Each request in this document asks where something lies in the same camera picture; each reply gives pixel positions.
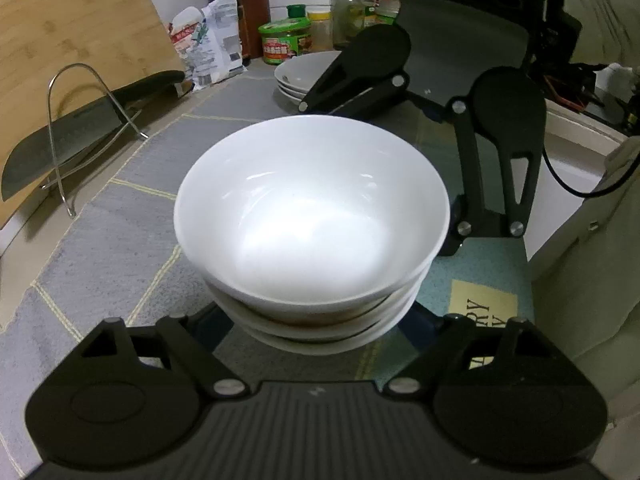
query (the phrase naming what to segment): white bowl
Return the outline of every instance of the white bowl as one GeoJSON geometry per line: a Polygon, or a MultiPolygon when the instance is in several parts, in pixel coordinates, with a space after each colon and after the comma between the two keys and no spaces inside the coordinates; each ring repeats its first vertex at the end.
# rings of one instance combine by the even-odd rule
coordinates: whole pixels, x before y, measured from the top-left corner
{"type": "MultiPolygon", "coordinates": [[[[425,276],[426,272],[420,275],[417,281],[422,283],[425,276]]],[[[394,312],[398,306],[407,302],[412,294],[415,282],[396,290],[361,315],[327,326],[291,326],[290,324],[283,324],[256,314],[248,306],[225,294],[210,283],[207,283],[207,286],[216,304],[239,326],[287,339],[332,341],[351,337],[385,319],[389,312],[394,312]]],[[[293,319],[292,322],[298,324],[300,318],[293,319]]]]}
{"type": "Polygon", "coordinates": [[[274,76],[285,88],[307,93],[338,56],[340,52],[329,50],[292,57],[278,65],[274,76]]]}
{"type": "Polygon", "coordinates": [[[413,146],[341,117],[293,116],[221,140],[178,190],[175,232],[204,278],[268,317],[338,312],[416,279],[449,227],[413,146]]]}
{"type": "Polygon", "coordinates": [[[284,95],[297,97],[298,99],[304,99],[307,94],[307,92],[299,92],[298,90],[292,90],[291,88],[287,88],[286,86],[281,85],[279,83],[278,83],[278,88],[284,95]]]}
{"type": "Polygon", "coordinates": [[[420,292],[421,283],[422,282],[414,285],[406,302],[400,304],[398,309],[387,318],[366,329],[364,332],[346,339],[331,342],[300,342],[259,332],[245,326],[242,327],[242,330],[266,345],[294,354],[322,356],[348,352],[349,350],[354,350],[375,341],[395,327],[414,304],[415,298],[418,297],[418,293],[420,292]]]}
{"type": "Polygon", "coordinates": [[[294,95],[291,95],[289,93],[287,93],[287,91],[282,88],[281,86],[278,86],[278,90],[280,91],[280,93],[282,95],[284,95],[284,97],[286,97],[289,101],[291,101],[293,104],[295,105],[299,105],[302,102],[302,99],[300,99],[299,97],[295,97],[294,95]]]}

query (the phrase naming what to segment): wire stand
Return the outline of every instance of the wire stand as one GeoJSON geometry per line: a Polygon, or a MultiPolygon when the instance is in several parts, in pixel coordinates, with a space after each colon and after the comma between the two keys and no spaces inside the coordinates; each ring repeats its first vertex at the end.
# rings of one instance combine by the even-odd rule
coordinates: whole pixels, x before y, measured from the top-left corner
{"type": "Polygon", "coordinates": [[[137,111],[137,113],[133,116],[133,118],[130,118],[129,115],[127,115],[127,113],[124,110],[124,108],[122,107],[122,105],[113,96],[113,94],[111,93],[111,90],[109,90],[108,86],[105,84],[105,82],[100,77],[100,75],[91,66],[87,65],[86,63],[72,63],[72,64],[69,64],[69,65],[66,65],[65,67],[60,69],[55,76],[53,76],[53,79],[49,83],[49,90],[47,91],[47,121],[48,121],[48,127],[49,127],[49,145],[50,145],[50,148],[51,148],[51,158],[52,158],[52,161],[53,161],[53,168],[54,168],[54,172],[55,172],[55,175],[56,175],[56,179],[55,180],[49,180],[46,184],[43,184],[43,186],[41,186],[41,188],[42,189],[48,189],[49,187],[53,186],[55,183],[58,183],[58,190],[60,191],[60,196],[62,197],[62,202],[65,204],[66,211],[69,213],[69,216],[71,218],[74,218],[76,216],[76,210],[73,207],[72,203],[67,201],[67,199],[66,199],[65,189],[62,186],[62,179],[68,177],[69,175],[75,173],[76,171],[78,171],[78,170],[84,168],[85,166],[91,164],[96,158],[98,158],[100,155],[102,155],[105,152],[105,150],[107,150],[108,147],[110,147],[116,141],[116,139],[126,129],[127,126],[131,126],[134,129],[134,131],[140,137],[142,137],[143,139],[148,139],[148,136],[145,135],[142,131],[140,131],[140,129],[133,122],[133,119],[135,119],[139,114],[140,114],[140,111],[137,111]],[[60,163],[58,161],[58,156],[56,154],[56,145],[55,145],[55,142],[54,142],[54,139],[53,139],[53,126],[52,126],[52,119],[51,119],[51,91],[53,90],[53,85],[57,81],[58,77],[63,72],[66,72],[70,68],[74,68],[74,67],[84,68],[84,69],[88,70],[89,72],[91,72],[91,74],[94,75],[94,77],[98,80],[100,85],[102,85],[102,89],[104,90],[105,94],[107,94],[109,96],[109,98],[111,99],[113,104],[115,104],[116,108],[120,111],[120,113],[123,115],[123,117],[126,118],[127,122],[120,128],[120,130],[115,134],[113,139],[111,139],[107,143],[107,145],[103,146],[97,153],[95,153],[93,156],[91,156],[88,160],[84,161],[82,164],[79,164],[78,166],[76,166],[72,170],[67,171],[64,175],[62,175],[62,174],[60,174],[60,163]]]}

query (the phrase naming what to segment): metal screw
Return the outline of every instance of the metal screw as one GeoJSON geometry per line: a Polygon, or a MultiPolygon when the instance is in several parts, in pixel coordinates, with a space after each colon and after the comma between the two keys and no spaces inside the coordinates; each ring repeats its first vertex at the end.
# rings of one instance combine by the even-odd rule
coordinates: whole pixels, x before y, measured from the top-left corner
{"type": "Polygon", "coordinates": [[[458,224],[458,234],[460,236],[469,236],[471,234],[471,224],[463,220],[458,224]]]}
{"type": "Polygon", "coordinates": [[[213,391],[225,397],[235,397],[244,392],[246,386],[238,379],[220,379],[213,385],[213,391]]]}
{"type": "Polygon", "coordinates": [[[466,105],[464,101],[453,101],[451,109],[455,114],[463,114],[466,112],[466,105]]]}
{"type": "Polygon", "coordinates": [[[391,84],[397,88],[400,88],[404,84],[404,77],[401,75],[395,75],[391,78],[391,84]]]}
{"type": "Polygon", "coordinates": [[[389,389],[400,395],[414,394],[420,389],[420,383],[411,377],[396,377],[388,383],[389,389]]]}
{"type": "Polygon", "coordinates": [[[522,236],[523,232],[524,232],[524,225],[522,225],[522,222],[518,222],[517,220],[515,222],[512,222],[511,225],[509,226],[509,232],[511,233],[511,236],[522,236]]]}

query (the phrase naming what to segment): green plastic container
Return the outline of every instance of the green plastic container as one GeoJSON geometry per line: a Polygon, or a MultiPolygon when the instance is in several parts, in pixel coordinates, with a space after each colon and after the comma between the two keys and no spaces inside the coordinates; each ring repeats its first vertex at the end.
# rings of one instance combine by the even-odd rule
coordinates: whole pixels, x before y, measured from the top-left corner
{"type": "Polygon", "coordinates": [[[283,61],[306,54],[311,49],[311,20],[287,18],[258,27],[262,36],[264,61],[279,65],[283,61]]]}

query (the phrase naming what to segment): wooden cutting board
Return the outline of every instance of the wooden cutting board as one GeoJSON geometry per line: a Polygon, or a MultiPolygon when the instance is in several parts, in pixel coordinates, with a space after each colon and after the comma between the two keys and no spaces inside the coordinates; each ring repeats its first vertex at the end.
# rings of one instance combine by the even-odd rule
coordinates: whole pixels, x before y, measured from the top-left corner
{"type": "MultiPolygon", "coordinates": [[[[47,125],[51,78],[78,61],[93,66],[111,89],[184,69],[151,0],[0,0],[3,171],[14,147],[47,125]]],[[[54,87],[53,119],[103,95],[88,71],[73,68],[54,87]]],[[[0,226],[45,176],[0,197],[0,226]]]]}

